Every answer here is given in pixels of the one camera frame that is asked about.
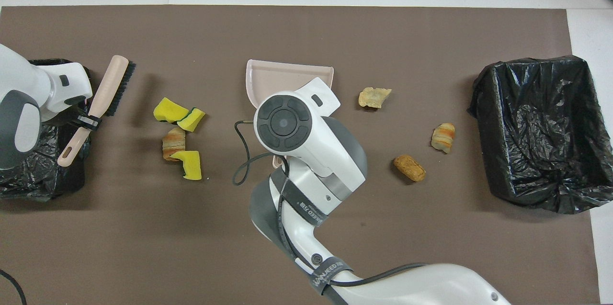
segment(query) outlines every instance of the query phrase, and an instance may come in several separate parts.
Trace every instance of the brush handle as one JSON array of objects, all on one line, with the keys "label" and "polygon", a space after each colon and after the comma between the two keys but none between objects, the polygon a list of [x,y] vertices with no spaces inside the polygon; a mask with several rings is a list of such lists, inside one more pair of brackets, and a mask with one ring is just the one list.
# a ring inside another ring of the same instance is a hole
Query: brush handle
[{"label": "brush handle", "polygon": [[[113,102],[113,98],[121,84],[128,63],[129,61],[124,56],[113,56],[91,102],[88,115],[99,118],[109,109],[109,105]],[[81,150],[81,146],[85,143],[85,139],[90,135],[90,132],[91,130],[83,127],[77,129],[72,139],[68,141],[62,154],[57,158],[57,164],[65,168],[70,166],[77,154],[79,154],[79,150]]]},{"label": "brush handle", "polygon": [[66,148],[59,158],[57,158],[57,164],[67,168],[72,164],[77,154],[79,154],[79,150],[81,150],[81,146],[85,143],[85,140],[90,135],[91,130],[87,128],[80,127],[77,129],[75,134],[72,136],[72,139],[68,141]]}]

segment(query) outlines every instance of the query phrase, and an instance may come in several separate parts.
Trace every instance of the brown snack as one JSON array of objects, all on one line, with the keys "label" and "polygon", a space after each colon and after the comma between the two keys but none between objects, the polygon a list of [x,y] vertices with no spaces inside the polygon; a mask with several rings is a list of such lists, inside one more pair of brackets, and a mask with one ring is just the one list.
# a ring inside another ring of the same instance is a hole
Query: brown snack
[{"label": "brown snack", "polygon": [[394,166],[412,181],[422,181],[425,178],[423,167],[409,155],[403,154],[394,159]]},{"label": "brown snack", "polygon": [[451,123],[441,124],[432,133],[431,145],[438,150],[442,150],[445,154],[449,154],[454,137],[455,126]]},{"label": "brown snack", "polygon": [[162,139],[162,154],[168,161],[180,161],[170,156],[185,150],[185,131],[179,127],[173,128]]},{"label": "brown snack", "polygon": [[364,107],[375,107],[381,109],[381,104],[389,96],[392,90],[388,89],[374,89],[372,87],[366,87],[360,92],[360,96],[357,98],[357,103]]}]

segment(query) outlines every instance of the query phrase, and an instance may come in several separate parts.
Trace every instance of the screw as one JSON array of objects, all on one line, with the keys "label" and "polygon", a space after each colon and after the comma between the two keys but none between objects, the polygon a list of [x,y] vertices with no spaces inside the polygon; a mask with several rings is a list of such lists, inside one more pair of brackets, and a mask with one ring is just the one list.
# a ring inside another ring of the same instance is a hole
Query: screw
[{"label": "screw", "polygon": [[313,253],[313,256],[311,256],[311,262],[313,262],[313,264],[315,264],[316,266],[320,265],[322,260],[323,258],[321,257],[321,255],[319,255],[319,253]]}]

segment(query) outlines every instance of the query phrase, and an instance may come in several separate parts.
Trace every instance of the pastry piece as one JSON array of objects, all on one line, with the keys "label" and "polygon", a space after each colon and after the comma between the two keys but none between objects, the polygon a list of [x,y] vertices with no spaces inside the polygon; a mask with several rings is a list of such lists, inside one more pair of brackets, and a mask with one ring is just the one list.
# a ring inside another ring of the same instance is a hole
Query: pastry piece
[{"label": "pastry piece", "polygon": [[188,115],[177,121],[177,125],[184,130],[193,132],[204,115],[206,115],[204,111],[193,108]]},{"label": "pastry piece", "polygon": [[409,155],[403,154],[394,159],[394,166],[412,181],[422,181],[425,178],[423,167]]},{"label": "pastry piece", "polygon": [[153,116],[160,122],[176,122],[183,119],[188,113],[190,110],[175,104],[166,97],[153,109]]},{"label": "pastry piece", "polygon": [[185,150],[185,131],[181,128],[173,128],[162,139],[162,154],[168,161],[179,161],[171,158],[172,154]]},{"label": "pastry piece", "polygon": [[172,158],[183,161],[183,178],[191,181],[199,181],[202,179],[200,170],[200,154],[197,150],[182,150],[171,155]]},{"label": "pastry piece", "polygon": [[375,107],[381,109],[381,104],[389,96],[392,90],[388,89],[374,89],[372,87],[366,87],[360,92],[360,96],[357,98],[357,103],[364,107]]},{"label": "pastry piece", "polygon": [[451,152],[451,144],[454,143],[455,126],[451,123],[444,123],[436,127],[432,133],[432,147],[442,150],[446,154]]}]

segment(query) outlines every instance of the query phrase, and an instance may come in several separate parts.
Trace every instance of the velcro strap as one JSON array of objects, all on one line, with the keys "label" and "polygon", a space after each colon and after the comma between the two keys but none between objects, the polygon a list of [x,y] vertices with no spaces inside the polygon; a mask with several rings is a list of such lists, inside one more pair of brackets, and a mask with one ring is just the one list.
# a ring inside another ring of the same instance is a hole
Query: velcro strap
[{"label": "velcro strap", "polygon": [[291,205],[291,207],[296,211],[296,213],[300,214],[300,216],[307,220],[309,224],[317,227],[324,223],[324,221],[328,218],[328,215],[324,214],[320,211],[317,206],[315,206],[308,197],[303,194],[298,187],[288,179],[283,170],[278,168],[275,172],[270,175],[272,181],[280,192],[283,189],[282,197]]},{"label": "velcro strap", "polygon": [[81,115],[73,119],[71,123],[76,126],[82,126],[83,128],[96,131],[98,130],[98,127],[100,126],[101,122],[102,119],[100,117],[90,116],[86,113],[82,113]]},{"label": "velcro strap", "polygon": [[311,286],[315,288],[319,295],[324,294],[324,288],[328,285],[339,272],[343,270],[352,270],[343,260],[339,257],[328,257],[323,261],[317,269],[313,270],[313,274],[309,276]]}]

